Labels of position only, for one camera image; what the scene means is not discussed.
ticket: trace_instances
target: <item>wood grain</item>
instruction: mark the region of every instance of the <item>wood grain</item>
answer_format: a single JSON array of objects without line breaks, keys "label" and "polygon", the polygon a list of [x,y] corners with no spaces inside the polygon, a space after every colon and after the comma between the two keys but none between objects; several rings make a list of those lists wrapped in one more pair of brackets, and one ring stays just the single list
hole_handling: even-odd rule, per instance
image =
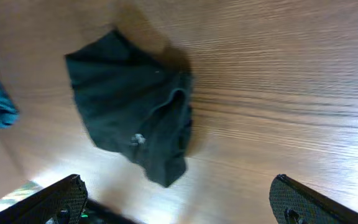
[{"label": "wood grain", "polygon": [[[63,55],[114,26],[195,74],[189,171],[170,189],[93,147],[72,102]],[[0,79],[21,111],[0,138],[27,177],[79,173],[137,220],[274,223],[281,173],[358,211],[358,1],[0,0]]]}]

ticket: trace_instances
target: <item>green object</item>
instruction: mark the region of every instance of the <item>green object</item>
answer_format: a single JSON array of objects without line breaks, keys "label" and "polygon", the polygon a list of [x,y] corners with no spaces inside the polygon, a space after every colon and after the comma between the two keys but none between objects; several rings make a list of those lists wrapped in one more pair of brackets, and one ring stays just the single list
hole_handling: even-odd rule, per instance
[{"label": "green object", "polygon": [[168,187],[186,171],[191,74],[164,68],[114,30],[66,55],[74,99],[95,145]]}]

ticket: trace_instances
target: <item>dark green fabric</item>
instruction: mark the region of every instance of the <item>dark green fabric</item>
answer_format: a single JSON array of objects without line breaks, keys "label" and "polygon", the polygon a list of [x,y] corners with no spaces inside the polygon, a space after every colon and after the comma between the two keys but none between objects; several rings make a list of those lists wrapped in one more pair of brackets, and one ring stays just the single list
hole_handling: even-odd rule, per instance
[{"label": "dark green fabric", "polygon": [[164,187],[186,171],[190,73],[164,68],[116,30],[66,55],[66,62],[97,147],[120,152]]}]

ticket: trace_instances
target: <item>white logo on cloth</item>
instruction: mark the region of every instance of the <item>white logo on cloth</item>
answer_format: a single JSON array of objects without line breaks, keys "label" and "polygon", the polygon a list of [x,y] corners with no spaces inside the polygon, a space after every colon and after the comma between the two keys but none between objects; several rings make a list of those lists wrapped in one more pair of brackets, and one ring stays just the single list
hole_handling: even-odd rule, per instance
[{"label": "white logo on cloth", "polygon": [[144,144],[146,142],[146,138],[143,137],[142,134],[135,134],[132,136],[132,145],[137,146],[139,144]]}]

